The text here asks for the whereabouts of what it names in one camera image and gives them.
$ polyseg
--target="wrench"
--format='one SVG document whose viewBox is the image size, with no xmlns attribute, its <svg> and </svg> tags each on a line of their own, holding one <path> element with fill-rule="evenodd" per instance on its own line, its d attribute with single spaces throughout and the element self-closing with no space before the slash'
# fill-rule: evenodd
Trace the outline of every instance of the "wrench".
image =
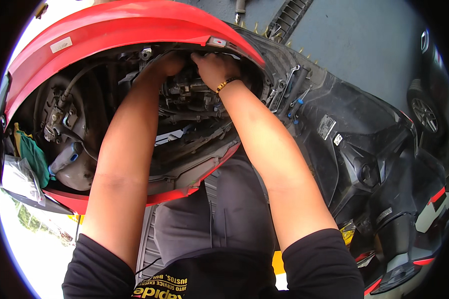
<svg viewBox="0 0 449 299">
<path fill-rule="evenodd" d="M 297 65 L 297 66 L 295 66 L 295 67 L 293 67 L 293 68 L 291 69 L 291 71 L 290 71 L 289 74 L 288 74 L 288 77 L 286 78 L 286 84 L 285 84 L 285 86 L 284 86 L 284 89 L 286 89 L 286 87 L 288 87 L 289 82 L 291 81 L 291 76 L 294 74 L 294 72 L 297 71 L 297 70 L 299 70 L 300 68 L 301 68 L 301 66 L 300 66 L 300 65 Z M 276 111 L 278 111 L 278 108 L 279 108 L 280 105 L 281 105 L 281 101 L 282 101 L 283 97 L 284 97 L 284 92 L 281 93 L 280 100 L 278 101 L 278 104 L 276 105 L 276 109 L 271 110 L 271 112 L 276 113 Z"/>
<path fill-rule="evenodd" d="M 266 99 L 266 103 L 269 103 L 269 109 L 271 109 L 279 94 L 286 89 L 286 81 L 284 79 L 279 79 L 276 85 L 276 89 L 273 89 L 273 91 L 269 94 L 269 97 Z"/>
</svg>

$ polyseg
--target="bracelet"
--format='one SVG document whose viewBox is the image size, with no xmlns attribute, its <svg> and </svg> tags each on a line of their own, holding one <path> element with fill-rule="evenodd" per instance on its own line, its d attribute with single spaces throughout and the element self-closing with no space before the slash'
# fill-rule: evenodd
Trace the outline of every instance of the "bracelet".
<svg viewBox="0 0 449 299">
<path fill-rule="evenodd" d="M 226 86 L 226 84 L 228 84 L 228 83 L 230 83 L 230 82 L 233 82 L 233 81 L 235 81 L 235 80 L 240 80 L 240 77 L 229 78 L 228 80 L 222 82 L 222 83 L 221 83 L 220 85 L 218 85 L 218 87 L 216 88 L 216 93 L 219 93 L 219 92 L 223 89 L 223 87 Z"/>
</svg>

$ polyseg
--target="plastic bag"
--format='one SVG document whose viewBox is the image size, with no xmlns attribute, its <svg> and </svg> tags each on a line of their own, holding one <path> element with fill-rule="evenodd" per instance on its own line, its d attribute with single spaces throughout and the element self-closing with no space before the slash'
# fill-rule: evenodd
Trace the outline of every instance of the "plastic bag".
<svg viewBox="0 0 449 299">
<path fill-rule="evenodd" d="M 45 205 L 45 195 L 39 186 L 35 172 L 31 170 L 26 158 L 20 159 L 8 154 L 5 155 L 2 187 L 30 200 L 37 201 L 42 206 Z"/>
</svg>

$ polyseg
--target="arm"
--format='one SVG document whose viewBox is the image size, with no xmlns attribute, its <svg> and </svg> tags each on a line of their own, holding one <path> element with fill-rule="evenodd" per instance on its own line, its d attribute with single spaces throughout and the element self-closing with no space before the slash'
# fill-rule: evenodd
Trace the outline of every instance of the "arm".
<svg viewBox="0 0 449 299">
<path fill-rule="evenodd" d="M 166 77 L 178 73 L 183 64 L 171 53 L 136 78 L 100 149 L 83 234 L 132 269 L 136 266 L 158 126 L 158 92 Z"/>
<path fill-rule="evenodd" d="M 192 59 L 213 90 L 239 75 L 231 56 L 193 54 Z M 240 80 L 227 84 L 219 96 L 268 190 L 281 250 L 315 231 L 337 229 L 298 145 L 281 121 Z"/>
</svg>

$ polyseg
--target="black shirt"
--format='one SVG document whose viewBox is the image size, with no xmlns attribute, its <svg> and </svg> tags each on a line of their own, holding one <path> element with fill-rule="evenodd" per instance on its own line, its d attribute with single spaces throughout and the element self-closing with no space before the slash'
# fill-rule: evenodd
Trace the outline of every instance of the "black shirt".
<svg viewBox="0 0 449 299">
<path fill-rule="evenodd" d="M 135 287 L 132 269 L 80 235 L 62 284 L 67 298 L 362 298 L 364 283 L 338 230 L 325 229 L 282 254 L 288 291 L 278 291 L 259 254 L 216 251 L 179 259 Z"/>
</svg>

